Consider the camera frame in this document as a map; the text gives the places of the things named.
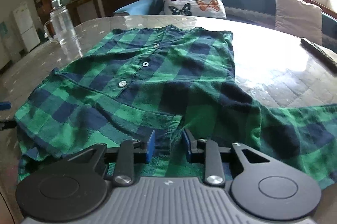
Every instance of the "orange butterfly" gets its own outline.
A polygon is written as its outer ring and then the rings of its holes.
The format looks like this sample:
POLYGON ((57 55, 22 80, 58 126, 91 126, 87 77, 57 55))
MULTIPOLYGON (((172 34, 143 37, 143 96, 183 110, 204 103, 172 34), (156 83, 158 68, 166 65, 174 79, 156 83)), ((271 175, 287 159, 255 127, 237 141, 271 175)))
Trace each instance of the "orange butterfly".
POLYGON ((199 8, 200 8, 201 11, 207 11, 208 8, 213 8, 216 11, 220 10, 218 0, 211 0, 211 2, 209 4, 205 3, 201 0, 195 0, 195 1, 199 5, 199 8))

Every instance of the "glass pitcher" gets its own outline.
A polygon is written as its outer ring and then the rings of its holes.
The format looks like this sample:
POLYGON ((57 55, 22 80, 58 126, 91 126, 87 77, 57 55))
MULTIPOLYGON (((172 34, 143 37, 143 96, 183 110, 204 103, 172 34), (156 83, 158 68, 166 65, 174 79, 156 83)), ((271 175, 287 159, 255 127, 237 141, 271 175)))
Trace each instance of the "glass pitcher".
POLYGON ((83 56, 74 26, 70 19, 69 11, 66 6, 56 9, 50 13, 50 21, 45 23, 44 30, 47 33, 50 41, 60 43, 61 48, 68 60, 72 61, 83 56), (53 25, 57 39, 52 38, 50 35, 47 29, 48 23, 53 25))

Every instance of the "round table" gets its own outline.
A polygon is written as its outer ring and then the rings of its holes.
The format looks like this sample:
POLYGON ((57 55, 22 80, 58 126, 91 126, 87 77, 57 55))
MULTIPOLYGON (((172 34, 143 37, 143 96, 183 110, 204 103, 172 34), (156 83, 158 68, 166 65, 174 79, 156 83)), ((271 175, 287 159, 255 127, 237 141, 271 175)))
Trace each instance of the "round table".
MULTIPOLYGON (((116 16, 84 22, 75 28, 86 53, 112 29, 196 26, 211 31, 233 32, 235 80, 253 98, 268 107, 302 107, 337 103, 337 77, 301 47, 300 39, 272 29, 236 21, 193 16, 116 16)), ((332 58, 337 55, 323 48, 332 58)), ((47 42, 15 63, 0 80, 0 101, 12 109, 0 112, 11 118, 34 88, 55 68, 70 61, 58 43, 47 42)), ((0 135, 0 183, 15 206, 17 159, 20 155, 15 130, 0 135)))

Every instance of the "butterfly pillow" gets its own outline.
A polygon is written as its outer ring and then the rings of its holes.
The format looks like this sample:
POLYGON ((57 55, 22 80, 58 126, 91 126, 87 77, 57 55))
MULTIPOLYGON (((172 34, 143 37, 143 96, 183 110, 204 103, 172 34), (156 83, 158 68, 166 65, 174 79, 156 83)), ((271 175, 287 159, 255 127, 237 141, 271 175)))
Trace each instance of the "butterfly pillow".
POLYGON ((163 0, 165 15, 205 16, 225 19, 222 0, 163 0))

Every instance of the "plaid fabric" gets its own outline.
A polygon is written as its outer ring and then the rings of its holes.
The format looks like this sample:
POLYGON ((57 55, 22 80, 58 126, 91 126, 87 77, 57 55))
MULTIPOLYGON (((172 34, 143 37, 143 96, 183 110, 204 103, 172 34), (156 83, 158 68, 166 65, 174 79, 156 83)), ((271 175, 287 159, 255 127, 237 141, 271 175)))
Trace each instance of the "plaid fabric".
POLYGON ((137 175, 201 176, 203 166, 188 164, 181 144, 181 130, 189 128, 222 146, 245 143, 321 188, 334 183, 337 105, 262 106, 234 82, 232 37, 199 27, 115 29, 83 58, 53 70, 15 115, 19 180, 64 154, 147 139, 152 130, 154 158, 137 164, 137 175))

